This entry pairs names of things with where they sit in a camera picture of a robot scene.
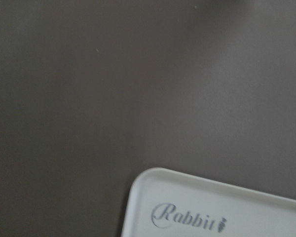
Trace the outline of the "cream rabbit tray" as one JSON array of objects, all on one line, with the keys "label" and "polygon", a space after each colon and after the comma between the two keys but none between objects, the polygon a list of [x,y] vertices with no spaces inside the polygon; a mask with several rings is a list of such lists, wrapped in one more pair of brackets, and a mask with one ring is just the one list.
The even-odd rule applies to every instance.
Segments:
[{"label": "cream rabbit tray", "polygon": [[124,237],[296,237],[296,200],[165,168],[133,182]]}]

